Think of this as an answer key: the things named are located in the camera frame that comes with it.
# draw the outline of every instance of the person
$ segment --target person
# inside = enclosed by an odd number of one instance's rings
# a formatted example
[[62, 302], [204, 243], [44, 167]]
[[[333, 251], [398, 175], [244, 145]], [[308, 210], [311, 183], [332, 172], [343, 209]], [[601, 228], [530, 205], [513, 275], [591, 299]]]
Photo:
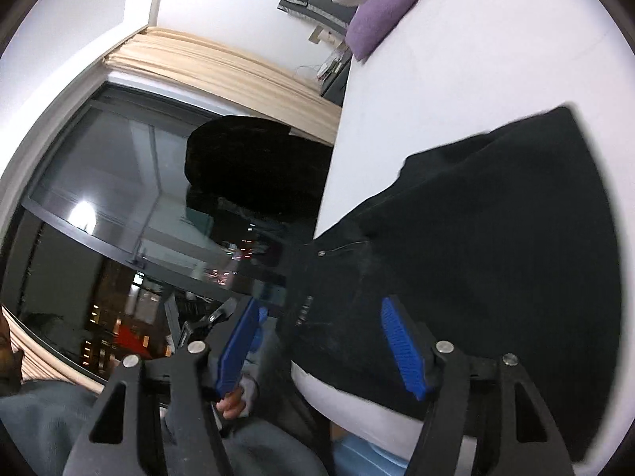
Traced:
[[187, 138], [188, 207], [213, 216], [218, 199], [292, 223], [318, 217], [333, 149], [284, 123], [223, 116]]
[[[262, 349], [257, 396], [247, 399], [240, 386], [216, 404], [232, 421], [223, 445], [234, 474], [332, 474], [329, 421], [295, 389], [290, 360], [277, 338], [266, 341]], [[22, 383], [22, 358], [23, 352], [12, 350], [11, 331], [0, 312], [0, 423], [37, 476], [62, 476], [97, 396], [65, 381]], [[241, 417], [247, 409], [249, 416]], [[168, 408], [161, 424], [170, 476], [183, 474], [172, 436], [176, 419]]]

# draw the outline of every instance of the light blue fabric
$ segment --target light blue fabric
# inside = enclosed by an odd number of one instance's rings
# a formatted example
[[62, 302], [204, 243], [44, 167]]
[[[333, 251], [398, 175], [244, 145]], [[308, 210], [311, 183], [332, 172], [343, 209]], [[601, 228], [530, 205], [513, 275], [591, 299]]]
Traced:
[[347, 435], [333, 449], [337, 476], [403, 476], [408, 462], [373, 446], [355, 435]]
[[96, 395], [63, 381], [26, 381], [0, 399], [0, 420], [37, 476], [61, 476]]

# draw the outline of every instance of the white bed sheet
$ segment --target white bed sheet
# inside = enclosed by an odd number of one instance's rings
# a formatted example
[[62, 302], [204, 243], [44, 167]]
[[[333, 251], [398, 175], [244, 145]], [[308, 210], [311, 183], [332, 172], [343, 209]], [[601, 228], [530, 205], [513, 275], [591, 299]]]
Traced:
[[352, 66], [316, 235], [388, 187], [408, 155], [563, 103], [612, 199], [626, 282], [615, 389], [576, 466], [595, 475], [635, 417], [635, 56], [598, 0], [420, 0]]

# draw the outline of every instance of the glass window pane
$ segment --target glass window pane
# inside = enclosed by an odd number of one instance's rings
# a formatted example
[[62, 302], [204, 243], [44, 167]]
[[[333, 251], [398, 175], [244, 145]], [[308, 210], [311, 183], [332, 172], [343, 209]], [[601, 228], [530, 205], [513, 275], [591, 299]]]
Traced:
[[18, 318], [47, 345], [107, 379], [129, 354], [171, 355], [163, 308], [174, 294], [180, 326], [220, 302], [174, 291], [44, 225], [24, 280]]
[[[153, 110], [152, 96], [141, 105], [130, 95], [108, 88], [93, 101], [31, 199], [193, 288], [282, 305], [314, 232], [329, 147], [271, 120], [200, 115], [197, 125], [191, 109], [185, 121], [176, 103], [169, 115], [164, 101]], [[151, 302], [140, 317], [151, 318]]]
[[149, 125], [88, 109], [32, 198], [72, 225], [133, 252], [160, 194], [152, 153]]

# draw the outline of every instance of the white wall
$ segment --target white wall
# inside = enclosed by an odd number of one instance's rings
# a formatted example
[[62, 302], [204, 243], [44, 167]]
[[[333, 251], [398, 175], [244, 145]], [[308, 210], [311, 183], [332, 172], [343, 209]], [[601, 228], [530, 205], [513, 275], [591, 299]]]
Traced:
[[38, 0], [0, 58], [0, 126], [55, 69], [121, 23], [125, 3]]
[[158, 26], [247, 50], [313, 78], [333, 47], [309, 42], [315, 26], [278, 10], [278, 1], [161, 0]]

